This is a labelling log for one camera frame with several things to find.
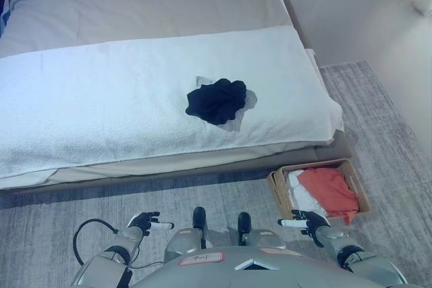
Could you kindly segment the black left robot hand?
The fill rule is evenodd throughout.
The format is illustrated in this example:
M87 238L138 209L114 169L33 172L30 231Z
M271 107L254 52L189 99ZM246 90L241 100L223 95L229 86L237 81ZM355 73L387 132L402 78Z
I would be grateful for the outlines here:
M160 212L141 212L135 214L129 221L127 228L138 227L144 236L149 236L151 231L169 231L175 225L159 220Z

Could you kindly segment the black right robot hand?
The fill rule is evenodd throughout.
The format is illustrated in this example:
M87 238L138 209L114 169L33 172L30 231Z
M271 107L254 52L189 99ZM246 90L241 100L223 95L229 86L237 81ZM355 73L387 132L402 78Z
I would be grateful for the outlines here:
M281 227L300 229L303 235L315 237L319 227L329 227L329 222L325 217L305 210L291 210L291 219L279 219L277 224Z

